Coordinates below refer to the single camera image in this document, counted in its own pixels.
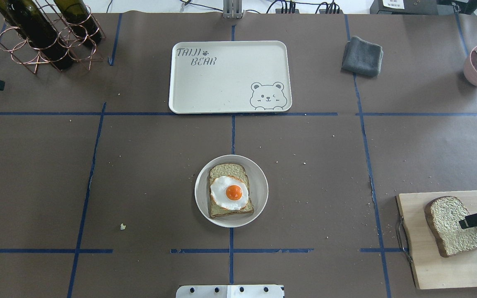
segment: wooden cutting board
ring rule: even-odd
[[[477,287],[477,250],[443,258],[424,218],[424,206],[442,196],[459,198],[471,214],[477,213],[476,191],[399,194],[397,203],[407,234],[415,285],[420,289]]]

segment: plate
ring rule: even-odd
[[[253,204],[253,214],[233,214],[212,219],[209,216],[209,171],[217,164],[236,163],[244,166],[246,175],[250,179],[250,199]],[[208,221],[225,228],[237,228],[256,219],[265,209],[268,201],[268,181],[265,173],[252,160],[244,156],[230,154],[220,156],[208,162],[198,174],[195,183],[195,200],[200,212]]]
[[[280,41],[179,42],[171,61],[174,113],[280,113],[292,106]]]

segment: round plate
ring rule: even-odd
[[[250,199],[254,212],[249,214],[233,214],[212,219],[209,216],[209,171],[217,164],[236,163],[244,166],[246,175],[250,180]],[[268,181],[261,168],[252,160],[240,155],[224,155],[215,158],[202,168],[195,183],[195,200],[200,212],[208,221],[225,228],[237,228],[246,225],[256,219],[265,209],[268,201]]]

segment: fried egg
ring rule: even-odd
[[[248,204],[248,187],[233,176],[221,176],[211,184],[211,197],[216,204],[227,210],[240,210]]]

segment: egg yolk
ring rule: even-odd
[[[242,189],[238,185],[231,185],[226,189],[227,198],[236,201],[242,198]]]

